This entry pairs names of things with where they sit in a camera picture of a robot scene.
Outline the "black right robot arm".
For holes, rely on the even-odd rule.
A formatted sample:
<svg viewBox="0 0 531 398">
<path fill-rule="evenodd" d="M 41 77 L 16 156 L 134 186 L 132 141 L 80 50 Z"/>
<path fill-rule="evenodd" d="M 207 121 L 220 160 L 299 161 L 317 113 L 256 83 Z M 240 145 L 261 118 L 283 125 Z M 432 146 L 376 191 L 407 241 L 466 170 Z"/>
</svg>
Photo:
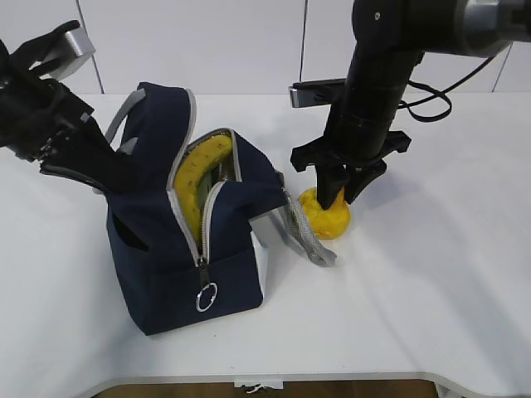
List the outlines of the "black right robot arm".
<svg viewBox="0 0 531 398">
<path fill-rule="evenodd" d="M 386 170 L 385 157 L 404 153 L 411 140 L 392 130 L 412 72 L 427 53 L 492 59 L 513 42 L 530 39 L 527 1 L 357 1 L 356 40 L 343 79 L 311 80 L 290 87 L 295 108 L 329 106 L 320 138 L 295 148 L 299 172 L 314 167 L 317 199 L 329 209 L 347 202 Z"/>
</svg>

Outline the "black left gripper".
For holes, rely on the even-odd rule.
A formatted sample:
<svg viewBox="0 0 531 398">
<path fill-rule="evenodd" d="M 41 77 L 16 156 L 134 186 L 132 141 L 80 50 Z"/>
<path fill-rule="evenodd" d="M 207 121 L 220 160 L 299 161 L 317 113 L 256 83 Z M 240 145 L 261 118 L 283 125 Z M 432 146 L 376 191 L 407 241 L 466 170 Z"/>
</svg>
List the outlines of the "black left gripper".
<svg viewBox="0 0 531 398">
<path fill-rule="evenodd" d="M 40 173 L 85 184 L 95 193 L 133 191 L 138 170 L 89 119 L 94 109 L 56 80 L 46 80 L 44 88 L 12 83 L 1 89 L 1 146 L 33 162 L 50 153 L 56 137 L 76 130 L 61 150 L 61 166 L 45 161 Z"/>
</svg>

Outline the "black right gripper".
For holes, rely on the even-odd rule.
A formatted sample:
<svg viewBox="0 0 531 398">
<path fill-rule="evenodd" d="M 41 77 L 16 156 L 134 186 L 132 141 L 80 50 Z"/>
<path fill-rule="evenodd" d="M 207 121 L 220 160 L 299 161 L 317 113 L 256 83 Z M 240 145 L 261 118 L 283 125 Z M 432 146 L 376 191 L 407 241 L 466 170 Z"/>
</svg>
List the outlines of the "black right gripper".
<svg viewBox="0 0 531 398">
<path fill-rule="evenodd" d="M 322 208 L 330 208 L 346 184 L 344 199 L 352 204 L 387 171 L 387 164 L 381 160 L 393 152 L 405 153 L 411 142 L 401 130 L 391 131 L 387 122 L 347 120 L 330 114 L 324 134 L 293 148 L 290 162 L 297 172 L 309 166 L 316 168 L 317 200 Z"/>
</svg>

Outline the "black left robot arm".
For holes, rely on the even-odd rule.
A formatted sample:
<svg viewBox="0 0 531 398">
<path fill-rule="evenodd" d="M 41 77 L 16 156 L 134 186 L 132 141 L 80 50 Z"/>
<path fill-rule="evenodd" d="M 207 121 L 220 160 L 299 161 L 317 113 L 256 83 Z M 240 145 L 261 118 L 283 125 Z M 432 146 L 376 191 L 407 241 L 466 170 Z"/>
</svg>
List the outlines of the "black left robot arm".
<svg viewBox="0 0 531 398">
<path fill-rule="evenodd" d="M 129 157 L 112 149 L 93 108 L 63 80 L 94 54 L 77 20 L 65 22 L 14 52 L 1 48 L 1 145 L 43 174 L 125 193 L 138 178 Z"/>
</svg>

